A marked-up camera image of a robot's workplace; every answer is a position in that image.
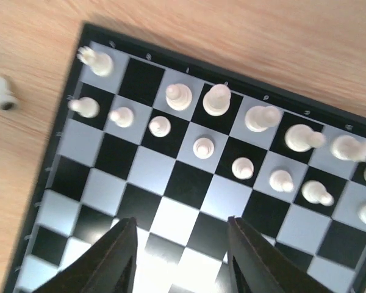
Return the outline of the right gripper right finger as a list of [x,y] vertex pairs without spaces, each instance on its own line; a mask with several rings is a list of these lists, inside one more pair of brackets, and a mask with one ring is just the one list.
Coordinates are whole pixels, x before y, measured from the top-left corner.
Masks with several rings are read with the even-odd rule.
[[242,218],[229,217],[227,231],[232,292],[330,292]]

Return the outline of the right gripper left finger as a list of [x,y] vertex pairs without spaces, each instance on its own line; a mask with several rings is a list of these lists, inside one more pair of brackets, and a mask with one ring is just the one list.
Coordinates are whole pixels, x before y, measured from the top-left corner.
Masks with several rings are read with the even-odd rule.
[[35,291],[132,292],[137,248],[136,220],[133,217],[123,218],[80,258]]

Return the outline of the white bishop piece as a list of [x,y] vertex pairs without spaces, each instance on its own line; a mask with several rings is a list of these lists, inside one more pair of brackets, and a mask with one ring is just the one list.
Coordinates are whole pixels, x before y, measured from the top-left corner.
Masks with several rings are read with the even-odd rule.
[[284,140],[291,150],[302,153],[311,148],[322,147],[326,142],[326,137],[308,125],[297,124],[286,131]]

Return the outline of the white knight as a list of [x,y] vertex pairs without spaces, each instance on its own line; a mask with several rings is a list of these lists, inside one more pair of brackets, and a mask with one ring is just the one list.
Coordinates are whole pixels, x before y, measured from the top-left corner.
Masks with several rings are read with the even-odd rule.
[[18,105],[19,100],[13,94],[10,82],[0,76],[0,110],[14,110]]

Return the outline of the black white chessboard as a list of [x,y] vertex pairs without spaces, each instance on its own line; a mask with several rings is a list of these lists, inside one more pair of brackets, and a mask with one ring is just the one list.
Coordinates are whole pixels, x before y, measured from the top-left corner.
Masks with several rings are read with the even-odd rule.
[[[333,292],[366,288],[366,162],[341,161],[331,142],[349,135],[366,141],[366,118],[279,89],[126,35],[84,23],[79,46],[108,54],[115,69],[95,75],[73,60],[4,292],[32,292],[87,251],[124,217],[137,221],[135,292],[229,292],[227,219],[243,217],[267,241]],[[171,84],[192,91],[186,110],[166,102]],[[204,95],[216,84],[231,91],[228,111],[209,115]],[[99,113],[85,118],[68,108],[90,97]],[[280,123],[249,130],[245,114],[274,106]],[[117,126],[109,113],[128,107],[134,122]],[[171,123],[165,137],[148,128],[156,116]],[[326,142],[305,152],[285,143],[293,125],[308,125]],[[208,159],[193,153],[200,137],[213,141]],[[232,163],[247,157],[250,179]],[[290,173],[292,192],[269,184]],[[332,206],[302,196],[306,181],[321,182]]]

